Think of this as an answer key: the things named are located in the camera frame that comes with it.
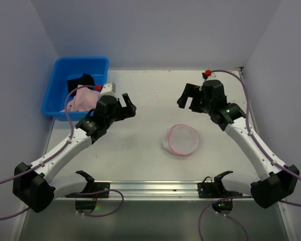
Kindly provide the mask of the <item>pink bra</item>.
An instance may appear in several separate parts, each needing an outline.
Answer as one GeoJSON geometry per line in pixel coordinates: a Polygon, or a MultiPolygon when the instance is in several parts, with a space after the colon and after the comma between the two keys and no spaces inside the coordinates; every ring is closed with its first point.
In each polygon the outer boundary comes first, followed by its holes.
{"type": "Polygon", "coordinates": [[[67,102],[68,112],[86,112],[95,108],[100,98],[100,92],[95,89],[83,87],[76,91],[72,100],[67,102]]]}

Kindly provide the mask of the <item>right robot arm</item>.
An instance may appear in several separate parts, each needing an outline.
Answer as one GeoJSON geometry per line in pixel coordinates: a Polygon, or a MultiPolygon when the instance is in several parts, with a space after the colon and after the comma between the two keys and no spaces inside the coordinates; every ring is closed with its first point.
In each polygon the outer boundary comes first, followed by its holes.
{"type": "Polygon", "coordinates": [[[257,133],[246,126],[246,114],[236,103],[227,101],[224,86],[219,80],[207,80],[201,86],[186,84],[177,100],[180,108],[185,108],[191,98],[190,110],[206,113],[243,151],[257,177],[247,175],[232,176],[233,171],[225,171],[214,177],[213,182],[198,183],[199,197],[226,198],[250,195],[262,208],[268,208],[294,192],[299,170],[295,165],[287,166],[272,151],[265,147],[264,154],[254,143],[260,140],[257,133]]]}

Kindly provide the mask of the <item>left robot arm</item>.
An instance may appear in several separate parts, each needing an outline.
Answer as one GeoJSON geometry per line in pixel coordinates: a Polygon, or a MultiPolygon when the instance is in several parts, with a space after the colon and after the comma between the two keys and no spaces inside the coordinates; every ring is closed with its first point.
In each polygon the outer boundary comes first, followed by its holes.
{"type": "Polygon", "coordinates": [[[136,106],[129,95],[124,93],[122,97],[125,106],[114,96],[102,96],[95,109],[60,144],[31,164],[18,164],[14,170],[13,194],[36,213],[59,197],[93,196],[97,188],[88,173],[80,170],[64,178],[56,176],[75,156],[104,136],[114,122],[136,115],[136,106]]]}

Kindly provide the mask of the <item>black bra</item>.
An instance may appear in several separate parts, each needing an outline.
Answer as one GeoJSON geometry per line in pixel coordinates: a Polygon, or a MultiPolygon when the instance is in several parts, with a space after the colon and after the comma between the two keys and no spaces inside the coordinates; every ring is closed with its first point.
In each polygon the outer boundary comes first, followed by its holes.
{"type": "Polygon", "coordinates": [[[95,85],[94,79],[90,74],[83,73],[83,75],[79,78],[74,78],[67,80],[68,92],[70,93],[72,90],[78,87],[78,85],[95,85]]]}

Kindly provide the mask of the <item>white mesh laundry bag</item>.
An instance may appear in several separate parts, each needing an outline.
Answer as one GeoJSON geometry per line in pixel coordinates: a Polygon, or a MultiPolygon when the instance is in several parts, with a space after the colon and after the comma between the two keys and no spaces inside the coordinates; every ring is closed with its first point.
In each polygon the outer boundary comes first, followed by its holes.
{"type": "Polygon", "coordinates": [[[173,155],[185,157],[193,154],[199,142],[199,133],[193,127],[177,124],[164,134],[162,146],[173,155]]]}

